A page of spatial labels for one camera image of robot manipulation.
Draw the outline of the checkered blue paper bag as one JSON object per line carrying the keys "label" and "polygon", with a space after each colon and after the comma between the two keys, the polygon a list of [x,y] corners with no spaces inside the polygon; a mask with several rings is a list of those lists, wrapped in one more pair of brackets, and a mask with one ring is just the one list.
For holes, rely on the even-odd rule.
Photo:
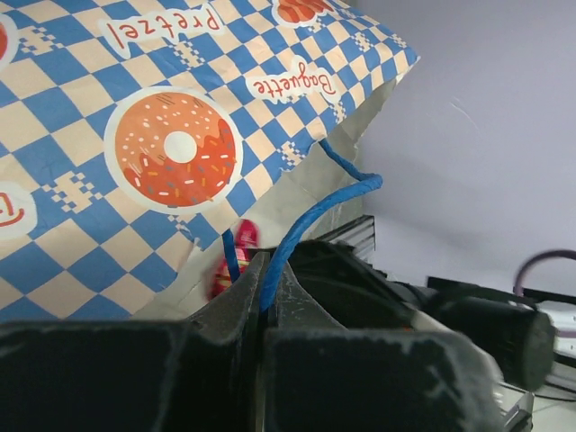
{"label": "checkered blue paper bag", "polygon": [[417,62],[341,1],[4,1],[1,319],[123,319]]}

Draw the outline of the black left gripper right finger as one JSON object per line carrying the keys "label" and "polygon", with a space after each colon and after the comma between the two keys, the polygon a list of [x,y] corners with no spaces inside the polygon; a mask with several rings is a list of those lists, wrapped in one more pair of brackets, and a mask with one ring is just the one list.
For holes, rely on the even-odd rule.
{"label": "black left gripper right finger", "polygon": [[267,431],[501,431],[497,366],[350,254],[274,256]]}

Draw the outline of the red small snack packet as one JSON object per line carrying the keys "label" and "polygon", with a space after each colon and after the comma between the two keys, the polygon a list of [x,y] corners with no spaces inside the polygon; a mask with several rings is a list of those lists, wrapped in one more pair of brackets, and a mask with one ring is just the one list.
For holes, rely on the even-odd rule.
{"label": "red small snack packet", "polygon": [[259,248],[259,238],[259,229],[251,220],[241,220],[235,231],[227,229],[223,233],[224,255],[211,280],[210,300],[230,288],[248,268],[251,251]]}

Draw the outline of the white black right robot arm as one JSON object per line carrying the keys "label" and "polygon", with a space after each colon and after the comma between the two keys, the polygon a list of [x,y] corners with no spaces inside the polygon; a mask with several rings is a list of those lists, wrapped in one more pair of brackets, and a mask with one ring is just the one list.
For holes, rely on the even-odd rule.
{"label": "white black right robot arm", "polygon": [[301,287],[347,328],[396,329],[422,312],[491,355],[508,384],[535,392],[552,371],[555,330],[529,299],[466,283],[435,289],[392,282],[343,243],[302,242],[289,265]]}

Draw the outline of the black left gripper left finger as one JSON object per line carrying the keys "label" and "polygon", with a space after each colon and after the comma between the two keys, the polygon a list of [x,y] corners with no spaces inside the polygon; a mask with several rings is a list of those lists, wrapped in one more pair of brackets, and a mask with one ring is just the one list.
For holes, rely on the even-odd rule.
{"label": "black left gripper left finger", "polygon": [[2,430],[252,430],[265,270],[184,319],[4,324]]}

